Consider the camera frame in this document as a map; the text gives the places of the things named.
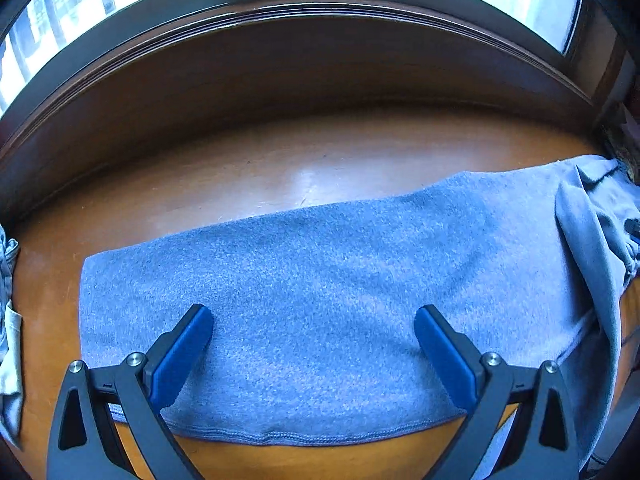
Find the gray towel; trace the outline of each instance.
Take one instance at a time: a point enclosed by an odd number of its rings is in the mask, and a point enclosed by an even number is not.
[[[584,188],[579,166],[591,178]],[[582,156],[463,172],[405,196],[248,218],[96,254],[82,269],[82,358],[104,366],[145,351],[202,303],[214,314],[213,338],[163,412],[169,428],[228,442],[326,446],[461,415],[414,337],[423,304],[436,304],[481,352],[515,365],[570,363],[595,331],[592,346],[607,362],[583,376],[562,368],[583,419],[584,459],[610,403],[616,302],[638,260],[623,224],[638,217],[640,193],[616,168],[615,160]],[[597,225],[575,220],[582,214]],[[591,253],[583,257],[576,245]],[[586,391],[597,410],[583,410]]]
[[[22,316],[13,310],[11,294],[18,242],[0,226],[0,436],[18,446],[22,416],[20,327]]]

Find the window frame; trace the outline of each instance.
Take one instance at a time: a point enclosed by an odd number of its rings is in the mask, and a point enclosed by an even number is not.
[[[20,12],[29,1],[31,0],[23,2]],[[42,69],[33,75],[4,114],[0,116],[0,134],[6,138],[7,134],[17,130],[29,114],[51,95],[56,88],[89,63],[120,44],[163,23],[171,22],[201,10],[253,1],[259,0],[140,0],[114,12],[62,48]],[[380,1],[434,10],[464,22],[469,22],[475,27],[489,31],[528,50],[557,70],[563,70],[569,62],[564,53],[558,52],[551,44],[543,40],[526,25],[482,0]],[[576,7],[574,30],[568,42],[566,54],[572,53],[579,41],[580,34],[576,34],[576,31],[578,31],[581,21],[584,21],[581,20],[581,17],[588,7],[582,4],[583,1],[580,0]],[[0,30],[6,33],[20,12],[15,13],[10,23],[0,22]],[[6,13],[0,14],[0,18],[6,19]]]

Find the curved wooden molding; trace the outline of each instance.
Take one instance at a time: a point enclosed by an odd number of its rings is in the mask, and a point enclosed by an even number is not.
[[[572,131],[586,131],[595,114],[542,60],[436,12],[367,0],[219,7],[117,47],[17,131],[0,130],[0,221],[158,144],[380,102],[464,102]]]

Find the gray cloth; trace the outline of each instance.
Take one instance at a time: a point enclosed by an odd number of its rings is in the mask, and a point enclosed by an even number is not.
[[[556,220],[556,192],[566,185],[585,193],[575,176],[581,165],[601,173],[587,202],[600,186],[598,196],[611,192],[624,207],[609,210],[603,200],[612,228],[571,232],[568,245],[559,224],[566,230],[575,212],[561,201]],[[144,351],[202,303],[214,314],[213,338],[163,412],[172,431],[325,446],[436,426],[461,412],[414,337],[423,304],[436,304],[481,352],[497,351],[510,364],[564,363],[601,316],[608,332],[596,346],[611,357],[609,347],[620,350],[620,323],[609,321],[618,315],[619,284],[636,271],[638,245],[622,225],[638,216],[639,194],[616,166],[584,156],[463,172],[405,196],[249,218],[96,254],[82,269],[82,358],[104,366]],[[578,207],[589,206],[583,202]],[[583,267],[592,262],[574,260],[576,240],[604,254],[613,238],[630,254],[628,269],[589,272]],[[612,290],[610,301],[598,297],[594,309],[592,286]],[[572,397],[598,396],[596,411],[578,403],[575,414],[584,420],[583,458],[606,416],[613,362],[570,382]]]
[[[0,226],[0,435],[16,447],[22,415],[22,317],[12,309],[11,294],[18,249]]]

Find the crumpled cloth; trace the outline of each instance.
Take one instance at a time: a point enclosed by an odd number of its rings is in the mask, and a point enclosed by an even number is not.
[[[0,434],[18,447],[22,415],[22,373],[20,358],[20,326],[22,316],[11,303],[18,242],[6,237],[0,226]]]

